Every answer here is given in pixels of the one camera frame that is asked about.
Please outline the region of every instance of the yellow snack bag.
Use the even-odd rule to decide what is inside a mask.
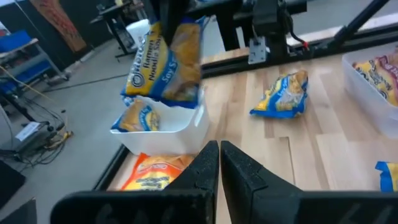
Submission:
[[[392,105],[398,106],[398,53],[383,55],[353,67]]]
[[[380,190],[382,192],[398,191],[398,163],[379,161],[375,168],[381,171]]]
[[[202,29],[203,19],[184,18],[169,48],[161,36],[160,22],[151,24],[121,94],[148,96],[168,106],[196,107]]]
[[[304,113],[308,75],[304,70],[282,75],[265,91],[250,114],[271,118],[294,118]]]
[[[159,115],[147,103],[135,98],[111,129],[117,129],[120,132],[157,131]]]

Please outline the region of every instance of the tapestry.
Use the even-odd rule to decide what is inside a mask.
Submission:
[[[62,9],[58,0],[30,0],[35,8],[53,25],[72,51],[77,52],[86,47],[75,25]]]

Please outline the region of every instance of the clear plastic container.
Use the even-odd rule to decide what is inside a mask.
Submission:
[[[345,88],[368,114],[381,133],[389,138],[398,139],[398,107],[390,104],[376,88],[357,72],[352,64],[365,62],[375,57],[392,54],[398,43],[382,45],[370,49],[344,54],[342,58],[345,74]]]

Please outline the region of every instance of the blue and yellow packaging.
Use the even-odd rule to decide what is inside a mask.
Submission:
[[[170,48],[161,36],[160,27],[160,22],[151,24],[121,94],[148,96],[168,106],[194,108],[201,80],[203,19],[199,22],[183,19]]]
[[[380,190],[382,192],[398,191],[398,164],[379,161],[375,169],[380,170]]]
[[[304,113],[307,99],[308,74],[306,71],[279,77],[250,114],[270,118],[294,118]]]
[[[117,129],[120,132],[157,131],[159,115],[147,103],[135,98],[111,129]]]

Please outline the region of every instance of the orange snack bag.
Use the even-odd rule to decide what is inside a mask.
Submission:
[[[189,155],[148,156],[141,153],[122,190],[163,190],[192,160]]]

